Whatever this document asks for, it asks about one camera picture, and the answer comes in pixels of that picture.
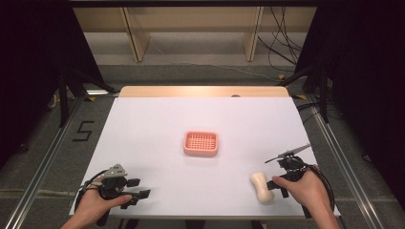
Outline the black tripod stand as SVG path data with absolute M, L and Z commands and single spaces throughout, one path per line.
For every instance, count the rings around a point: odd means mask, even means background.
M 60 127 L 64 127 L 70 119 L 70 108 L 68 104 L 68 89 L 73 93 L 75 98 L 82 98 L 89 94 L 85 90 L 83 83 L 93 84 L 108 94 L 116 94 L 118 90 L 107 85 L 102 78 L 97 79 L 80 70 L 68 68 L 58 75 L 58 91 L 60 98 L 61 120 Z
M 304 86 L 302 87 L 305 94 L 313 94 L 319 90 L 320 115 L 326 123 L 329 122 L 327 113 L 328 100 L 328 75 L 321 64 L 312 64 L 302 70 L 294 73 L 286 80 L 282 80 L 279 86 L 285 87 L 301 77 L 306 77 Z

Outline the person's right hand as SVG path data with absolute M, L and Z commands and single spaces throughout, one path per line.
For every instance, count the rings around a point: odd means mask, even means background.
M 331 212 L 330 198 L 321 179 L 316 175 L 317 165 L 310 166 L 301 179 L 288 181 L 283 177 L 274 176 L 272 180 L 279 186 L 286 188 L 293 198 L 304 205 L 315 217 L 318 213 Z

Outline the pink soap dish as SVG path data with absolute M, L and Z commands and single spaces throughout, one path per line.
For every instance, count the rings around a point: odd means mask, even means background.
M 214 132 L 187 132 L 183 140 L 183 151 L 189 156 L 215 156 L 219 149 L 219 138 Z

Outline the light wooden table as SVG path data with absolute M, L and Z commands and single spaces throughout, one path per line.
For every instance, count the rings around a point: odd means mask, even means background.
M 289 97 L 279 86 L 125 86 L 119 97 Z

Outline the black curtain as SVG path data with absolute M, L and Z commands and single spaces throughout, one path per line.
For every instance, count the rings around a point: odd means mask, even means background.
M 69 0 L 0 0 L 0 168 L 63 77 L 103 80 Z
M 405 209 L 405 0 L 317 8 L 297 68 L 324 58 L 333 97 Z

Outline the aluminium floor rail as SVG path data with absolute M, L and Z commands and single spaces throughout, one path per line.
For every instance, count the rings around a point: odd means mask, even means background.
M 52 109 L 0 169 L 0 229 L 54 229 L 69 218 L 76 182 L 62 150 L 73 125 L 70 117 L 60 127 L 59 109 Z
M 325 120 L 325 118 L 328 116 L 326 113 L 327 109 L 312 108 L 311 110 L 314 114 L 317 126 L 320 128 L 323 138 L 328 143 L 337 166 L 339 167 L 340 172 L 352 193 L 353 199 L 357 204 L 357 208 L 361 212 L 363 219 L 368 224 L 369 229 L 384 229 L 382 220 L 378 216 L 371 199 L 361 185 L 357 175 L 354 173 L 354 170 L 346 158 L 341 145 L 330 127 L 329 122 Z

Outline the person's left hand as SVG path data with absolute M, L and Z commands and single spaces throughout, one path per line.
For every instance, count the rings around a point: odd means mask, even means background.
M 73 217 L 94 219 L 97 222 L 108 210 L 123 205 L 131 198 L 130 195 L 126 195 L 106 200 L 100 196 L 98 187 L 91 184 L 79 202 Z

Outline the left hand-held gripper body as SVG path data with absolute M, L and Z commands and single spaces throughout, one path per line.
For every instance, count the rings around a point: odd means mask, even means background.
M 127 187 L 127 172 L 118 163 L 108 170 L 101 173 L 101 186 L 100 195 L 104 199 L 114 199 L 121 196 L 130 195 L 131 192 L 125 192 L 124 189 Z M 136 205 L 139 199 L 131 198 L 128 202 L 120 206 L 121 209 L 127 209 L 130 205 Z

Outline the cream bread roll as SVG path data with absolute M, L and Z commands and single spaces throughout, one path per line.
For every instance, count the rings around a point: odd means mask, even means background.
M 250 182 L 256 190 L 256 197 L 262 203 L 270 203 L 274 200 L 274 194 L 267 188 L 266 174 L 256 172 L 249 176 Z

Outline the beige wooden desk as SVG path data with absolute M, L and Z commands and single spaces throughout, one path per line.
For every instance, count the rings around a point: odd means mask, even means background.
M 288 31 L 307 32 L 315 11 L 315 7 L 74 8 L 85 32 L 126 33 L 136 62 L 143 60 L 153 32 L 237 32 L 251 62 L 261 32 L 276 32 L 281 23 Z

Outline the white table mat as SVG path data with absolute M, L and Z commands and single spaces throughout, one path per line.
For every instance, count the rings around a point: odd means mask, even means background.
M 183 151 L 187 132 L 214 132 L 215 156 Z M 150 196 L 110 214 L 134 219 L 270 219 L 300 217 L 302 207 L 279 191 L 260 202 L 249 176 L 279 176 L 273 160 L 309 144 L 300 153 L 315 160 L 302 119 L 289 97 L 119 97 L 114 101 L 86 177 L 117 163 Z

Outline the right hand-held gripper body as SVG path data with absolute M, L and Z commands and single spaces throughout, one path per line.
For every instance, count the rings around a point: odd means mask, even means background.
M 307 164 L 298 156 L 298 154 L 306 150 L 308 147 L 309 144 L 306 144 L 292 150 L 287 150 L 286 152 L 267 160 L 266 163 L 276 160 L 280 167 L 286 170 L 287 173 L 284 175 L 284 178 L 287 180 L 290 180 L 292 177 L 300 178 L 298 174 L 304 173 Z

